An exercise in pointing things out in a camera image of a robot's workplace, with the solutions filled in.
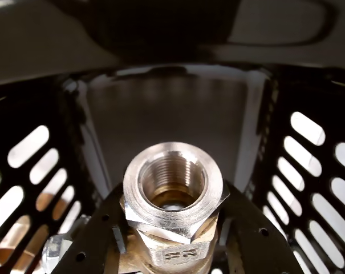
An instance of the small hole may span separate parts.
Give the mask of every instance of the small hole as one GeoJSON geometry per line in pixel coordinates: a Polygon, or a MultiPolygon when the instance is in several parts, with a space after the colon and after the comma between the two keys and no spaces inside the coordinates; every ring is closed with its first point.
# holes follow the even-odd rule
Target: small hole
{"type": "Polygon", "coordinates": [[[80,252],[76,256],[76,261],[83,261],[86,258],[86,254],[84,252],[80,252]]]}
{"type": "Polygon", "coordinates": [[[265,237],[268,237],[270,235],[266,228],[260,228],[259,232],[265,237]]]}

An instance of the reflective metal surface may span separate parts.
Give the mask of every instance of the reflective metal surface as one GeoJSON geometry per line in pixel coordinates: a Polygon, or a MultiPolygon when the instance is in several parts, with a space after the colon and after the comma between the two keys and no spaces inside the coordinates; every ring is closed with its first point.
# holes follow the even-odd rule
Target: reflective metal surface
{"type": "Polygon", "coordinates": [[[131,227],[185,244],[194,240],[229,196],[215,161],[205,151],[177,142],[157,144],[139,153],[125,172],[123,188],[125,217],[131,227]],[[153,204],[164,195],[158,205],[171,206],[181,193],[190,196],[183,200],[182,209],[153,204]]]}

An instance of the threaded hole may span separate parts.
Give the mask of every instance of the threaded hole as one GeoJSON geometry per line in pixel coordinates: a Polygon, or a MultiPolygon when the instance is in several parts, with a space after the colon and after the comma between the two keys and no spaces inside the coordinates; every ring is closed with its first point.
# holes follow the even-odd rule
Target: threaded hole
{"type": "Polygon", "coordinates": [[[180,210],[193,204],[204,189],[204,170],[178,152],[169,152],[148,163],[140,183],[146,198],[165,210],[180,210]]]}

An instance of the metal fitting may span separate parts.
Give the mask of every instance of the metal fitting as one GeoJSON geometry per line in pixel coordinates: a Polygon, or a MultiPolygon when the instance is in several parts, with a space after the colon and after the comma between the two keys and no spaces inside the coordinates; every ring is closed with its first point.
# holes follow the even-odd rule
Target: metal fitting
{"type": "Polygon", "coordinates": [[[72,242],[83,230],[90,216],[82,215],[77,219],[66,234],[51,236],[44,244],[42,251],[42,267],[47,274],[50,274],[57,266],[63,255],[67,252],[72,242]]]}
{"type": "Polygon", "coordinates": [[[217,240],[218,216],[212,218],[205,230],[191,243],[181,244],[166,240],[137,230],[140,250],[148,256],[149,264],[155,267],[189,263],[204,259],[208,255],[210,246],[214,247],[217,240]]]}
{"type": "Polygon", "coordinates": [[[229,196],[218,165],[185,143],[161,143],[129,164],[123,181],[125,218],[138,231],[191,244],[229,196]]]}
{"type": "Polygon", "coordinates": [[[50,237],[42,251],[42,267],[50,274],[71,246],[72,240],[66,234],[50,237]]]}

